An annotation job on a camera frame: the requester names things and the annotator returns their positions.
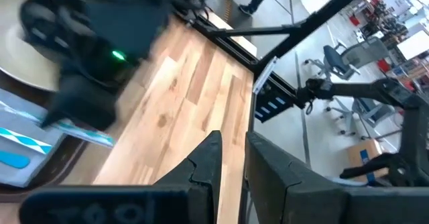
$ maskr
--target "black shoe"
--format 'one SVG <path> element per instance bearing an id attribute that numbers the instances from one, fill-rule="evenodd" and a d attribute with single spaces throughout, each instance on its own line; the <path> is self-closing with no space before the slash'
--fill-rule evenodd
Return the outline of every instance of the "black shoe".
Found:
<path id="1" fill-rule="evenodd" d="M 245 5 L 240 5 L 239 9 L 241 12 L 243 12 L 244 14 L 251 16 L 253 14 L 252 10 L 250 10 L 249 6 L 245 6 Z"/>

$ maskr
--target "wooden tabletop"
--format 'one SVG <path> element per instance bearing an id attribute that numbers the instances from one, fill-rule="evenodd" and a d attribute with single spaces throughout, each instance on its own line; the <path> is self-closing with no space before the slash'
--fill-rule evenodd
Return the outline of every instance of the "wooden tabletop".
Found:
<path id="1" fill-rule="evenodd" d="M 230 28 L 214 14 L 210 21 Z M 256 55 L 243 37 L 235 40 Z M 90 145 L 64 184 L 151 184 L 212 130 L 223 137 L 218 223 L 238 222 L 245 133 L 253 74 L 175 17 L 119 99 L 107 148 Z M 18 224 L 16 204 L 0 205 L 0 223 Z"/>

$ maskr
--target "black device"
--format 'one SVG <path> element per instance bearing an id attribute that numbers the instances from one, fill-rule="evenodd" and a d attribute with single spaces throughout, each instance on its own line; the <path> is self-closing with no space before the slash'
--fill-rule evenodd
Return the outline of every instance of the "black device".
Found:
<path id="1" fill-rule="evenodd" d="M 41 126 L 70 118 L 108 128 L 119 93 L 140 59 L 149 57 L 174 8 L 204 9 L 188 1 L 26 0 L 19 11 L 24 40 L 61 65 L 59 90 Z"/>
<path id="2" fill-rule="evenodd" d="M 423 188 L 429 186 L 426 99 L 389 78 L 371 84 L 310 79 L 296 94 L 308 103 L 348 96 L 402 107 L 405 115 L 400 150 L 382 154 L 341 174 L 341 178 L 352 178 L 388 168 L 389 185 L 344 186 L 311 171 L 305 163 L 257 133 L 248 132 L 245 169 L 260 223 L 427 222 L 429 189 Z M 21 223 L 216 223 L 221 146 L 221 133 L 212 132 L 153 186 L 40 189 L 23 202 Z"/>

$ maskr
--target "cardboard box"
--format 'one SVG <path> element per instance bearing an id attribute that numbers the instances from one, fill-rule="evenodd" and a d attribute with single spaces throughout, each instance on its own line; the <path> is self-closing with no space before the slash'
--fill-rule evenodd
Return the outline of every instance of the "cardboard box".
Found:
<path id="1" fill-rule="evenodd" d="M 384 152 L 387 152 L 387 150 L 385 150 L 383 146 L 380 145 L 380 143 L 375 139 L 365 140 L 347 149 L 351 167 L 360 167 L 372 158 L 377 157 Z M 387 173 L 388 169 L 382 168 L 381 170 L 377 170 L 366 175 L 358 176 L 354 178 L 354 180 L 368 182 L 371 180 L 375 180 L 376 178 L 385 176 Z"/>

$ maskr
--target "black metal frame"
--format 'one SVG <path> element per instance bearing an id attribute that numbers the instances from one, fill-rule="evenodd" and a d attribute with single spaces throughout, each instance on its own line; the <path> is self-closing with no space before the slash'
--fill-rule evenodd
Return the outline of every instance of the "black metal frame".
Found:
<path id="1" fill-rule="evenodd" d="M 251 72 L 253 72 L 255 77 L 254 80 L 256 80 L 261 75 L 265 67 L 274 58 L 281 58 L 283 55 L 288 53 L 302 40 L 307 38 L 312 32 L 317 30 L 331 17 L 337 14 L 342 8 L 346 7 L 351 1 L 352 0 L 331 0 L 322 9 L 310 15 L 304 21 L 298 22 L 294 25 L 282 25 L 279 27 L 259 27 L 245 30 L 226 30 L 216 28 L 216 26 L 214 26 L 205 17 L 199 16 L 196 20 L 192 22 L 192 27 L 198 30 L 202 35 L 207 37 L 210 41 L 212 41 L 226 53 L 231 55 L 240 64 L 242 64 Z M 178 16 L 188 21 L 188 18 L 185 15 L 178 14 Z M 272 34 L 288 34 L 289 36 L 283 42 L 273 48 L 273 50 L 268 52 L 260 60 L 257 59 L 250 52 L 248 52 L 246 49 L 244 49 L 242 46 L 240 46 L 240 44 L 236 43 L 236 41 L 231 39 L 231 36 L 260 36 Z M 266 121 L 270 119 L 271 117 L 289 108 L 291 103 L 301 109 L 305 107 L 305 103 L 301 102 L 296 97 L 297 89 L 288 84 L 276 73 L 271 73 L 264 86 L 265 89 L 266 87 L 268 88 L 266 90 L 269 92 L 270 95 L 274 94 L 275 96 L 283 96 L 290 101 L 281 108 L 271 109 L 275 111 L 271 112 L 269 116 L 259 118 L 259 120 Z M 253 118 L 255 116 L 255 109 L 257 107 L 266 106 L 268 104 L 268 101 L 266 101 L 267 98 L 265 98 L 265 100 L 264 98 L 261 98 L 262 101 L 260 101 L 259 103 L 257 102 L 258 98 L 259 97 L 257 95 L 252 94 L 252 108 L 250 112 L 249 131 L 253 131 Z M 245 223 L 248 193 L 249 192 L 247 188 L 247 180 L 245 178 L 245 174 L 243 173 L 243 188 L 241 193 L 239 213 L 240 224 Z"/>

